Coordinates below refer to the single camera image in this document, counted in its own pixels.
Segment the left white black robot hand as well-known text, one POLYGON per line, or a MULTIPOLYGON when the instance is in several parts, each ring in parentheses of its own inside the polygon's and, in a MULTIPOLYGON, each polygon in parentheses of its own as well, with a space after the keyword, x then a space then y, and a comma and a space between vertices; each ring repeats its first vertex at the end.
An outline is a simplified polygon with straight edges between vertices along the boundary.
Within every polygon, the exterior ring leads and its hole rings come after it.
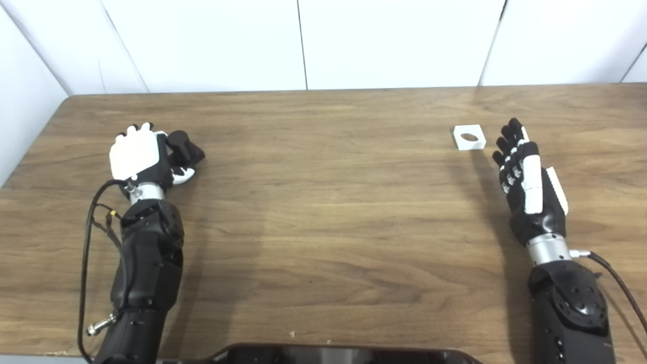
POLYGON ((133 124, 118 134, 109 152, 113 179, 136 188, 156 185, 164 193, 191 179, 204 157, 187 132, 155 131, 148 122, 133 124))

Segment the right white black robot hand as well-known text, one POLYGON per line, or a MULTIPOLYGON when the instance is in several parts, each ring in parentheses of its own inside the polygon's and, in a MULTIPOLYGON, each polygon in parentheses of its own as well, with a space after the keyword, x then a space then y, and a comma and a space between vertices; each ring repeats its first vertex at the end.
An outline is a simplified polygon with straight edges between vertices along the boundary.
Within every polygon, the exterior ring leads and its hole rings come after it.
POLYGON ((538 145, 524 125, 511 118, 496 140, 492 159, 499 168, 500 187, 511 211, 509 225, 521 244, 542 235, 566 236, 569 212, 554 168, 544 167, 538 145))

